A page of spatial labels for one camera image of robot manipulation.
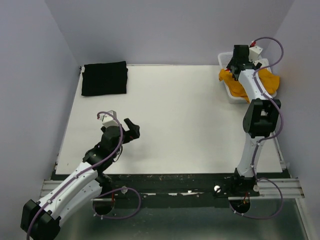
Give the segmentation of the orange t shirt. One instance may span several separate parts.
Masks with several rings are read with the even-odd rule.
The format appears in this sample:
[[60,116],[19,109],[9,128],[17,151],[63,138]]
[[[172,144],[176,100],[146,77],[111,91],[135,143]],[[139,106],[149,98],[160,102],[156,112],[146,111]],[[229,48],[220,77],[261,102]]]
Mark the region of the orange t shirt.
[[[264,88],[273,97],[276,96],[277,90],[280,86],[280,77],[272,74],[268,69],[262,69],[258,72],[259,79]],[[218,74],[220,82],[224,82],[228,100],[231,104],[246,104],[249,99],[244,87],[240,82],[236,81],[229,70],[221,69]]]

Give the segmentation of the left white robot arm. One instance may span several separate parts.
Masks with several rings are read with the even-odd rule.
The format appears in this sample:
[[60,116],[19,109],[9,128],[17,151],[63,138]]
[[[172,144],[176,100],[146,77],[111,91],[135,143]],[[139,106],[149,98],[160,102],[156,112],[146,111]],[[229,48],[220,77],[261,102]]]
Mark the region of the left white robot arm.
[[20,227],[28,240],[53,240],[61,226],[86,202],[113,197],[116,192],[103,172],[122,153],[123,145],[140,137],[140,127],[124,119],[124,130],[114,116],[102,116],[102,136],[82,162],[61,184],[38,201],[29,200],[22,209]]

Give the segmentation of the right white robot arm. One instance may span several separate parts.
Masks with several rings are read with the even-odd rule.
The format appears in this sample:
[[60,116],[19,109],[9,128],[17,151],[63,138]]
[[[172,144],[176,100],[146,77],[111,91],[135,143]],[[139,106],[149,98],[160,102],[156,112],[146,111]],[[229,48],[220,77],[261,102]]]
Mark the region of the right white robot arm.
[[261,82],[260,64],[250,59],[252,48],[235,45],[227,65],[232,77],[244,88],[249,106],[243,117],[245,144],[242,156],[230,182],[230,191],[241,196],[254,188],[257,182],[257,165],[264,142],[271,138],[277,126],[281,102],[274,100]]

